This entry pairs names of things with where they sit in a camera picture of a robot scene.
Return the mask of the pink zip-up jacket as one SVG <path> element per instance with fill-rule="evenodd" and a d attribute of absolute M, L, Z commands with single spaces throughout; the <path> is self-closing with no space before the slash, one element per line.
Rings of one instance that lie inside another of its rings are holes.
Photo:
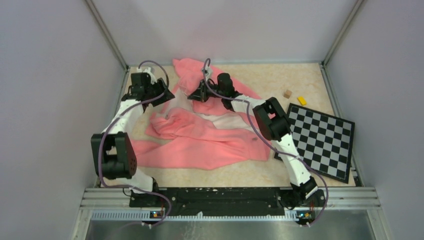
<path fill-rule="evenodd" d="M 202 81 L 203 63 L 174 59 L 179 78 L 174 99 L 154 111 L 145 130 L 146 140 L 132 139 L 137 163 L 148 168 L 213 170 L 247 160 L 267 161 L 270 148 L 253 132 L 257 123 L 246 105 L 236 112 L 216 97 L 206 102 L 188 100 Z"/>

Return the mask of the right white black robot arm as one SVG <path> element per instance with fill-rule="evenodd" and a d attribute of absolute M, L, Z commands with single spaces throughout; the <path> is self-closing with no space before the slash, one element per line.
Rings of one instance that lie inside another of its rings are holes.
<path fill-rule="evenodd" d="M 293 189 L 293 200 L 299 206 L 307 206 L 314 198 L 318 185 L 311 175 L 313 169 L 302 159 L 294 143 L 291 125 L 279 101 L 255 99 L 238 92 L 228 73 L 221 73 L 217 81 L 205 74 L 195 90 L 187 98 L 205 103 L 209 98 L 220 98 L 223 106 L 230 111 L 246 113 L 247 119 L 258 137 L 278 155 L 288 172 Z"/>

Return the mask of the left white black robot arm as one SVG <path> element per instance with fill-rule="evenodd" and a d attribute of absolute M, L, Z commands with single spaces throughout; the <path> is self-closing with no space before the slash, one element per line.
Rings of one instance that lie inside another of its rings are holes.
<path fill-rule="evenodd" d="M 121 98 L 111 123 L 90 139 L 96 174 L 104 187 L 110 187 L 105 179 L 117 180 L 116 188 L 130 190 L 132 198 L 141 199 L 149 207 L 170 203 L 159 193 L 157 181 L 138 169 L 130 133 L 149 105 L 156 107 L 174 97 L 168 77 L 157 78 L 148 69 L 131 74 L 128 92 Z"/>

